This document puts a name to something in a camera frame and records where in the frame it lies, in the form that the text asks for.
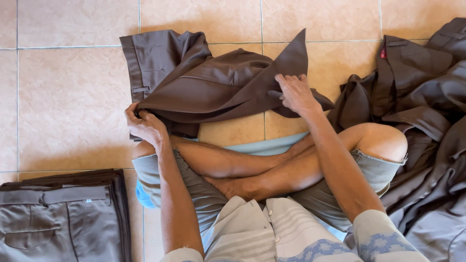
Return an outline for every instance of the red tag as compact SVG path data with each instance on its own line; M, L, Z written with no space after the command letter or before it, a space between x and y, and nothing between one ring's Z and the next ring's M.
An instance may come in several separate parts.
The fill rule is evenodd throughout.
M385 47L382 47L382 51L380 51L380 58L387 58L387 48Z

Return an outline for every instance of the pocket flap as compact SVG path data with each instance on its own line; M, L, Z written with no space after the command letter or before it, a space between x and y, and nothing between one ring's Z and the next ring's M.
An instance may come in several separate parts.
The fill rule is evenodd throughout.
M12 248L32 249L47 243L55 235L55 229L6 233L5 243Z

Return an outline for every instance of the brown trousers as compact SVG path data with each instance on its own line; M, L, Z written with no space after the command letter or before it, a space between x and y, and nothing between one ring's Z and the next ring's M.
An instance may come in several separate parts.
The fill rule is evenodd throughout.
M122 170L66 174L0 186L0 261L129 262Z

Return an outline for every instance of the striped shirt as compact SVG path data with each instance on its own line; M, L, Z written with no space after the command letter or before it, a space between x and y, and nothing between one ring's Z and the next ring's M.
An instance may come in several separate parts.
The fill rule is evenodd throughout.
M163 262L428 262L395 228L386 214L367 210L353 223L358 254L326 230L290 198L255 200L233 197L214 224L202 233L206 257L189 247Z

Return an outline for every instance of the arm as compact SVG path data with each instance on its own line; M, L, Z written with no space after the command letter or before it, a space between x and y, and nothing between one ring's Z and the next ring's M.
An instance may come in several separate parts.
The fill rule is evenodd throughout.
M308 123L319 165L338 204L351 222L366 210L375 209L385 213L379 197L312 96L306 76L300 77L301 81L296 76L277 75L275 78L283 91L283 105L297 112Z
M151 143L157 152L165 254L189 247L204 257L196 211L173 156L167 129L159 119L146 111L140 111L142 119L138 119L134 113L136 105L131 104L125 115L131 134Z

